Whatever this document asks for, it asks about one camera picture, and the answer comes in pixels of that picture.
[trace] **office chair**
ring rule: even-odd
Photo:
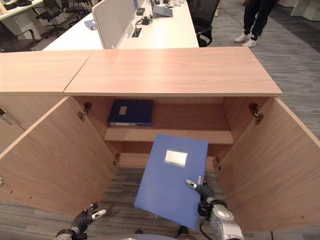
[[[61,7],[63,12],[66,14],[74,14],[76,20],[69,23],[69,27],[71,28],[74,24],[80,21],[87,13],[87,9],[84,6],[77,5],[75,6],[74,0],[61,0]]]
[[[212,43],[212,22],[220,0],[190,0],[189,10],[199,47]]]
[[[45,9],[45,12],[39,13],[37,9]],[[47,20],[50,23],[55,17],[58,17],[60,14],[63,13],[62,9],[56,2],[56,0],[43,0],[43,6],[36,6],[33,7],[32,10],[36,14],[36,19]],[[56,24],[52,23],[53,29],[51,32],[56,32],[56,37],[60,36],[59,31],[65,31],[64,27],[58,27]]]
[[[19,39],[19,36],[30,32],[32,39]],[[3,22],[0,21],[0,52],[23,52],[31,51],[40,40],[35,39],[34,32],[28,29],[19,34],[13,33]]]

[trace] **blue folder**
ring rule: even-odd
[[[207,151],[206,141],[157,135],[134,207],[196,229],[200,195],[186,184],[186,179],[197,183],[201,176],[203,181]],[[172,158],[172,152],[183,157]],[[186,159],[185,165],[175,162],[177,159]]]

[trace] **black pants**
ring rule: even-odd
[[[268,16],[276,5],[277,0],[249,0],[244,10],[244,34],[249,34],[252,28],[252,35],[257,38],[261,36]]]

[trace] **gray carpet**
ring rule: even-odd
[[[213,22],[212,47],[239,46],[233,39],[242,27],[244,8],[240,0],[221,0],[223,10]],[[254,54],[283,91],[282,99],[295,114],[320,138],[320,22],[310,22],[302,17],[290,17],[289,11],[277,6]],[[36,46],[43,49],[55,37]],[[102,207],[107,216],[97,220],[88,229],[89,239],[114,233],[132,233],[142,229],[173,237],[178,225],[133,208],[143,170],[121,168],[106,190]],[[214,174],[206,178],[222,197]],[[59,214],[0,202],[0,239],[6,240],[50,239],[60,229],[70,225],[71,219]],[[199,240],[205,238],[199,231],[191,231]],[[274,232],[275,240],[320,240],[320,227],[307,227]],[[270,232],[245,233],[246,240],[271,240]]]

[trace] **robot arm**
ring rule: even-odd
[[[97,211],[97,208],[97,202],[90,204],[88,209],[83,210],[75,217],[69,229],[63,229],[58,232],[53,240],[86,240],[87,234],[84,232],[87,230],[88,225],[106,213],[105,209]]]
[[[235,222],[234,215],[227,209],[227,205],[223,200],[216,200],[211,187],[206,183],[203,185],[195,184],[188,179],[185,182],[200,193],[201,201],[198,206],[198,212],[200,216],[206,217],[200,223],[200,231],[207,239],[210,239],[210,237],[202,231],[202,225],[205,220],[210,221],[217,240],[245,239],[239,225]]]

